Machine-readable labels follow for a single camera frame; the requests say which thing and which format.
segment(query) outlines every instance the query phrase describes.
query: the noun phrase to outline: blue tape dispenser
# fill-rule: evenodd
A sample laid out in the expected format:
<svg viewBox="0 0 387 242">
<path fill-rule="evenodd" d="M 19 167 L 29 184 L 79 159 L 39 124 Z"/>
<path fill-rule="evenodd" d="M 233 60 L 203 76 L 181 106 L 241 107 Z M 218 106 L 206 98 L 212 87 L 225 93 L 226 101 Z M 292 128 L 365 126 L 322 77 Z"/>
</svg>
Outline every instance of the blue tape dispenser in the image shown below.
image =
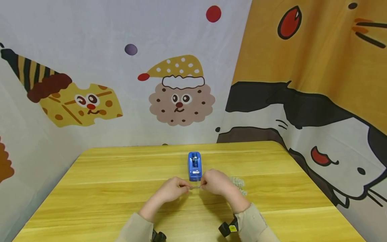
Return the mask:
<svg viewBox="0 0 387 242">
<path fill-rule="evenodd" d="M 199 182 L 202 178 L 202 158 L 199 152 L 188 153 L 188 176 L 190 182 Z"/>
</svg>

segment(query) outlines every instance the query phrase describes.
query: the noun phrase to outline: cartoon cookie character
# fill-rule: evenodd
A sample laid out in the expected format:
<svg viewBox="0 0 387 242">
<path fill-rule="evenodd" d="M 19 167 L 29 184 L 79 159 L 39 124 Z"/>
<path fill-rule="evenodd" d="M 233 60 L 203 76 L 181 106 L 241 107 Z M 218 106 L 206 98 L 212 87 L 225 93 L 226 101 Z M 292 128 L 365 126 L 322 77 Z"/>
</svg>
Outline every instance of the cartoon cookie character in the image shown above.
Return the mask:
<svg viewBox="0 0 387 242">
<path fill-rule="evenodd" d="M 11 167 L 12 162 L 8 159 L 8 156 L 8 152 L 5 151 L 5 145 L 0 142 L 0 183 L 15 174 L 15 170 Z"/>
<path fill-rule="evenodd" d="M 66 74 L 22 57 L 11 49 L 0 52 L 27 91 L 28 99 L 39 103 L 56 126 L 90 126 L 96 118 L 107 120 L 122 116 L 113 89 L 97 84 L 80 89 Z"/>
<path fill-rule="evenodd" d="M 164 60 L 148 72 L 138 76 L 139 81 L 150 77 L 163 80 L 149 96 L 150 112 L 157 120 L 171 126 L 188 126 L 202 122 L 212 113 L 215 98 L 205 84 L 203 69 L 193 55 L 182 55 Z"/>
</svg>

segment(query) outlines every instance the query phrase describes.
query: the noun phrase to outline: purple dot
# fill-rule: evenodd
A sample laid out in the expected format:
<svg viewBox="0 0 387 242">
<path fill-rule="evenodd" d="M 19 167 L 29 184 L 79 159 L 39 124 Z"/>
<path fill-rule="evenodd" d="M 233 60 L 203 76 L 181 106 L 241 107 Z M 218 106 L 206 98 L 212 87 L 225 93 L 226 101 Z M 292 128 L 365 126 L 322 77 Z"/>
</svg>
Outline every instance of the purple dot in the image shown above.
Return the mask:
<svg viewBox="0 0 387 242">
<path fill-rule="evenodd" d="M 134 44 L 128 44 L 125 46 L 125 52 L 128 55 L 135 55 L 137 54 L 137 47 Z"/>
</svg>

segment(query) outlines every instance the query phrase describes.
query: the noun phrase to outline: brown hair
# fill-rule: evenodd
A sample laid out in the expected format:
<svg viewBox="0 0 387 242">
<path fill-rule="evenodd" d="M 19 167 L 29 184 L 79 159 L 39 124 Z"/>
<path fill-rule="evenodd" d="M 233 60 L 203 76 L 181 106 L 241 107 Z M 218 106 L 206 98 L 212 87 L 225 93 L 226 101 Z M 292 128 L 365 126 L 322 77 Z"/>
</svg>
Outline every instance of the brown hair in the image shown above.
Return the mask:
<svg viewBox="0 0 387 242">
<path fill-rule="evenodd" d="M 71 83 L 71 78 L 64 73 L 51 75 L 43 78 L 42 82 L 35 83 L 34 87 L 27 93 L 27 97 L 32 102 L 38 103 L 40 99 L 58 93 L 61 89 L 66 89 Z"/>
</svg>

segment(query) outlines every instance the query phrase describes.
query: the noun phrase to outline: cartoon backdrop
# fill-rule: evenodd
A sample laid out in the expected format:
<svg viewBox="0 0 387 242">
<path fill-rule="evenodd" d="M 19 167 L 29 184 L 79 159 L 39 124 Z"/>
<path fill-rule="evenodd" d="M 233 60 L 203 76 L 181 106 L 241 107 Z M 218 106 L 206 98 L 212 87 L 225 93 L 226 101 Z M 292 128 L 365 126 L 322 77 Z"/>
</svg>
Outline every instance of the cartoon backdrop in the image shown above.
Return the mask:
<svg viewBox="0 0 387 242">
<path fill-rule="evenodd" d="M 4 0 L 0 241 L 91 147 L 215 143 L 250 0 Z"/>
<path fill-rule="evenodd" d="M 382 0 L 2 6 L 0 241 L 91 147 L 257 140 L 387 237 Z"/>
<path fill-rule="evenodd" d="M 386 8 L 382 0 L 253 1 L 216 129 L 218 142 L 281 143 L 376 242 L 387 238 Z"/>
</svg>

